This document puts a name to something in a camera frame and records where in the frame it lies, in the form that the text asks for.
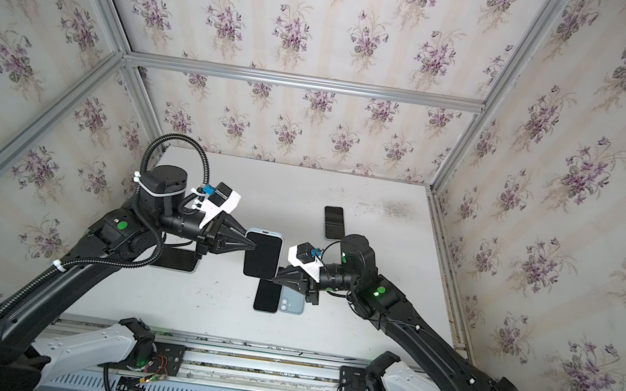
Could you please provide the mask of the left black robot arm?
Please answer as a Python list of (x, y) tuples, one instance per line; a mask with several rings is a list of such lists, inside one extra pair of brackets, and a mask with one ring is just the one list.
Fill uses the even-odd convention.
[(92, 365), (124, 363), (149, 369), (157, 349), (143, 321), (128, 318), (98, 332), (38, 343), (39, 335), (83, 295), (121, 270), (152, 265), (177, 248), (174, 235), (194, 246), (195, 256), (250, 251), (255, 243), (232, 217), (241, 200), (227, 184), (191, 191), (187, 172), (164, 165), (134, 174), (132, 197), (94, 222), (67, 254), (0, 302), (0, 387), (32, 391)]

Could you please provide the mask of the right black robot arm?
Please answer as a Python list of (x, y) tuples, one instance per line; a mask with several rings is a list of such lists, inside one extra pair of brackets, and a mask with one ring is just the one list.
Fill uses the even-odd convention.
[(319, 295), (340, 294), (351, 310), (393, 340), (419, 366), (414, 371), (401, 357), (384, 352), (365, 369), (364, 391), (519, 391), (507, 378), (494, 380), (474, 367), (424, 321), (401, 289), (380, 271), (363, 235), (338, 241), (337, 263), (305, 242), (291, 247), (289, 264), (273, 278), (318, 305)]

